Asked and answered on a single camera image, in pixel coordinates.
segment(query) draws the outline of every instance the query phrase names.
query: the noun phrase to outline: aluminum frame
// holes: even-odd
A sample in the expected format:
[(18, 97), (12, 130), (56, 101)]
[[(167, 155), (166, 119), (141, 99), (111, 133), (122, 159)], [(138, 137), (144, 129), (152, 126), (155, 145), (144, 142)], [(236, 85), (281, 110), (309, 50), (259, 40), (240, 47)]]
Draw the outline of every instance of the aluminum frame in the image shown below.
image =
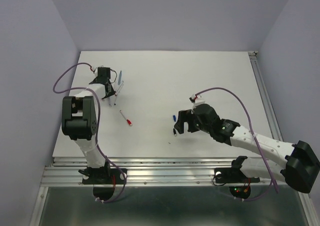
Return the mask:
[[(282, 141), (277, 119), (259, 69), (257, 53), (252, 51), (248, 52), (248, 55), (272, 137)], [(111, 158), (111, 160), (118, 166), (128, 169), (127, 187), (203, 187), (212, 185), (216, 167), (230, 166), (234, 158)], [(37, 226), (40, 223), (49, 187), (92, 187), (92, 185), (83, 185), (82, 176), (78, 173), (79, 169), (85, 167), (85, 158), (56, 157), (52, 165), (44, 169), (30, 226)], [(269, 182), (270, 180), (262, 180), (260, 184), (268, 185)], [(309, 226), (320, 225), (309, 195), (300, 192), (298, 195)]]

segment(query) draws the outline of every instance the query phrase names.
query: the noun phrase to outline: blue object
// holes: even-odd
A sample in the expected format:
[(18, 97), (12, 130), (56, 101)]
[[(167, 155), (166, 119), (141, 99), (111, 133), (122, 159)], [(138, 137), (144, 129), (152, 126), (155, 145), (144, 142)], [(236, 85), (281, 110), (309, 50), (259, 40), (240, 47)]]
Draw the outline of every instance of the blue object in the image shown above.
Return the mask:
[(118, 85), (121, 84), (121, 78), (122, 78), (122, 70), (119, 73), (119, 78), (118, 78)]

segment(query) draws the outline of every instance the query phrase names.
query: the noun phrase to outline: white table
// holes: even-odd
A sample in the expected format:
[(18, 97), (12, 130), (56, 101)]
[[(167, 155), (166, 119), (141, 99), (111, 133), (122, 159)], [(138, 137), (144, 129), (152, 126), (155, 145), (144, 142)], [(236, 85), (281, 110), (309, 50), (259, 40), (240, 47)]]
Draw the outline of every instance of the white table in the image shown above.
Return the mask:
[[(214, 141), (204, 132), (173, 136), (173, 114), (192, 107), (189, 97), (211, 87), (224, 87), (240, 97), (256, 133), (271, 137), (266, 113), (248, 52), (215, 51), (82, 51), (79, 62), (122, 70), (124, 86), (116, 106), (101, 101), (99, 145), (112, 158), (236, 158), (255, 157), (245, 149)], [(86, 87), (94, 78), (80, 65), (73, 87)], [(216, 90), (202, 95), (218, 115), (248, 127), (239, 102)], [(130, 127), (119, 110), (132, 121)], [(83, 157), (79, 147), (63, 135), (57, 137), (53, 157)]]

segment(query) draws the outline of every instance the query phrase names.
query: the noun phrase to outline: gray wall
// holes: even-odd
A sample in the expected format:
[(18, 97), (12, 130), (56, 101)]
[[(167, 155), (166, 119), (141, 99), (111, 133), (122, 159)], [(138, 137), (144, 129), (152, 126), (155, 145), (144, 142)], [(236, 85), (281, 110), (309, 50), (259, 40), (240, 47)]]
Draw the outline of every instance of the gray wall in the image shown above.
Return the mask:
[(52, 0), (0, 0), (0, 15), (0, 225), (25, 226), (59, 128), (52, 86), (78, 51)]
[(287, 0), (53, 0), (81, 50), (257, 50)]
[[(286, 141), (308, 142), (320, 158), (320, 0), (289, 0), (258, 53)], [(320, 215), (320, 176), (311, 197)]]

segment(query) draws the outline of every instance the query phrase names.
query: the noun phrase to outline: gray floor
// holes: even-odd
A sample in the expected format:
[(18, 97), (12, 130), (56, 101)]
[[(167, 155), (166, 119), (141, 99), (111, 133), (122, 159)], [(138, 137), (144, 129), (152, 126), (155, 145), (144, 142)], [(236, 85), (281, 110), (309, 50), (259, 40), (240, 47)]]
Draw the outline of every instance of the gray floor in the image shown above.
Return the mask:
[[(266, 186), (252, 188), (252, 196)], [(41, 226), (303, 226), (298, 193), (281, 186), (262, 199), (239, 202), (228, 187), (126, 188), (115, 203), (94, 201), (90, 187), (50, 188)]]

